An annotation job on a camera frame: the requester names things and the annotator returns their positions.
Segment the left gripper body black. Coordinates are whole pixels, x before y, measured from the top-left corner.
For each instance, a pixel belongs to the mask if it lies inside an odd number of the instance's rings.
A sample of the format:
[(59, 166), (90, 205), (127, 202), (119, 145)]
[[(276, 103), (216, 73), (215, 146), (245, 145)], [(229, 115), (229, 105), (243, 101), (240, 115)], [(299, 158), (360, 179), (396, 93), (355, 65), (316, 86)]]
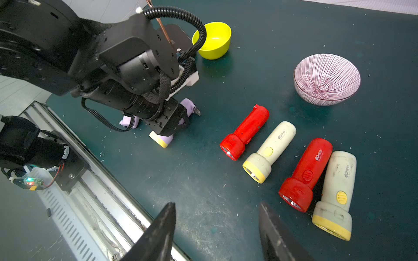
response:
[(180, 74), (180, 63), (191, 56), (190, 49), (177, 60), (153, 53), (157, 30), (152, 20), (158, 17), (191, 21), (190, 13), (140, 13), (114, 24), (83, 19), (70, 68), (77, 83), (72, 96), (137, 116), (151, 128), (168, 101), (178, 102), (166, 99), (172, 80)]

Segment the pale green flashlight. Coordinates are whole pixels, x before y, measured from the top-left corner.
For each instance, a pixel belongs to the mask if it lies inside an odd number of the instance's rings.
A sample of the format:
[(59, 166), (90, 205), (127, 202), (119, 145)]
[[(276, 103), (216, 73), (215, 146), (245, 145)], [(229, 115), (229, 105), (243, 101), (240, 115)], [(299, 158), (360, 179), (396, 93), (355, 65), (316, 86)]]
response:
[(345, 151), (335, 151), (328, 162), (322, 197), (316, 203), (312, 223), (345, 241), (352, 235), (349, 213), (356, 179), (357, 159)]
[(297, 133), (296, 127), (283, 121), (267, 137), (256, 153), (242, 164), (245, 172), (256, 182), (263, 183), (272, 171), (272, 165), (285, 151)]

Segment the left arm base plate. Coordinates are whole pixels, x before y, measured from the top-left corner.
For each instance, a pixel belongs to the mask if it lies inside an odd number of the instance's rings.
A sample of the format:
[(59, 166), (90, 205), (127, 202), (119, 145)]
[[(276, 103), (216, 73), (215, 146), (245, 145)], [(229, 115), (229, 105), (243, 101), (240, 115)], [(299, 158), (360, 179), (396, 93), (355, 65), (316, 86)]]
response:
[(61, 170), (55, 181), (62, 191), (69, 194), (76, 183), (81, 179), (82, 175), (89, 170), (89, 165), (59, 132), (56, 130), (53, 130), (52, 132), (43, 130), (42, 132), (46, 135), (46, 139), (53, 140), (54, 142), (63, 144), (69, 148), (67, 158), (63, 159)]

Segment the red flashlight horizontal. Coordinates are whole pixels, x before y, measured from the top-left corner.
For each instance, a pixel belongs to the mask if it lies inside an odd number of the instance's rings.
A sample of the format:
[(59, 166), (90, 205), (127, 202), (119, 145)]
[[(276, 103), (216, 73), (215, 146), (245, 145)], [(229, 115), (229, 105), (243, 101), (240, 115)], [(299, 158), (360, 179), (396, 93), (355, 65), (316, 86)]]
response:
[(313, 199), (313, 188), (321, 177), (333, 152), (332, 144), (322, 138), (312, 140), (292, 176), (278, 191), (279, 196), (294, 209), (305, 213)]

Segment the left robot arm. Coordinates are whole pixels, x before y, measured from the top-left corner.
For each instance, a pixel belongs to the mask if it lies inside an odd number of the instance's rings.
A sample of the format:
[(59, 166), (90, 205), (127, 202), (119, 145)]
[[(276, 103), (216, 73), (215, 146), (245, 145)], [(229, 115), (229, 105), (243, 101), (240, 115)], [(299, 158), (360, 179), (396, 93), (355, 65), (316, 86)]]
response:
[(1, 74), (136, 116), (160, 136), (189, 126), (170, 96), (176, 51), (144, 14), (105, 25), (63, 1), (2, 1)]

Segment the red flashlight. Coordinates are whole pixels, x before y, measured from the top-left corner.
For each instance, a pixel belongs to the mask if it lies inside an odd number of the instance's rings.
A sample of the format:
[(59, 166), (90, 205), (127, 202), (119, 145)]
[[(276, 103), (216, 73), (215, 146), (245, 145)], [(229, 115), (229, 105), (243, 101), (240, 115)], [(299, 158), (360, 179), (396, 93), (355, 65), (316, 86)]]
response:
[(244, 153), (246, 145), (250, 143), (269, 117), (268, 109), (256, 104), (234, 133), (226, 136), (220, 143), (223, 152), (233, 161), (237, 161)]

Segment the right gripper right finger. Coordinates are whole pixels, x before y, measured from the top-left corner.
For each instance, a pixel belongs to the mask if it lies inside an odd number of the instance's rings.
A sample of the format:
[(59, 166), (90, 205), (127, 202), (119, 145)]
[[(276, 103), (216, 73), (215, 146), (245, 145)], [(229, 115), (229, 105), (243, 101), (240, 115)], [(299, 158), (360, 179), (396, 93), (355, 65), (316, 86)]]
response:
[(260, 203), (259, 232), (264, 260), (312, 261), (309, 252), (302, 247), (286, 228), (281, 218), (265, 202)]

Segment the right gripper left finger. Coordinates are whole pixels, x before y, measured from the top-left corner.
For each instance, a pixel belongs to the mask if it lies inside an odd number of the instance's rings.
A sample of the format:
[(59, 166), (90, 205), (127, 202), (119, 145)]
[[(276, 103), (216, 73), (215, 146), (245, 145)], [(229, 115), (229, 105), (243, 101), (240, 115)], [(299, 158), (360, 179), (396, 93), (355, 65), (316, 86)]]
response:
[(122, 261), (169, 261), (176, 225), (174, 202), (167, 203)]

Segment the purple flashlight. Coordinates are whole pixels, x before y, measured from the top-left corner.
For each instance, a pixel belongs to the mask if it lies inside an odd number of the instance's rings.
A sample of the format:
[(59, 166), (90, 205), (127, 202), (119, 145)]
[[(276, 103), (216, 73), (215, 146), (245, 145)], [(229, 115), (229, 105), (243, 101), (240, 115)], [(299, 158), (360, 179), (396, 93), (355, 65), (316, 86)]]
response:
[(131, 120), (134, 119), (133, 125), (132, 125), (132, 129), (135, 129), (138, 127), (140, 119), (137, 116), (128, 116), (128, 115), (124, 115), (123, 119), (119, 122), (119, 125), (124, 126), (124, 127), (128, 127), (131, 124)]
[(180, 103), (168, 101), (161, 116), (152, 122), (149, 137), (162, 148), (167, 148), (173, 141), (174, 134), (189, 127), (189, 117), (192, 114), (201, 115), (190, 99), (185, 98)]

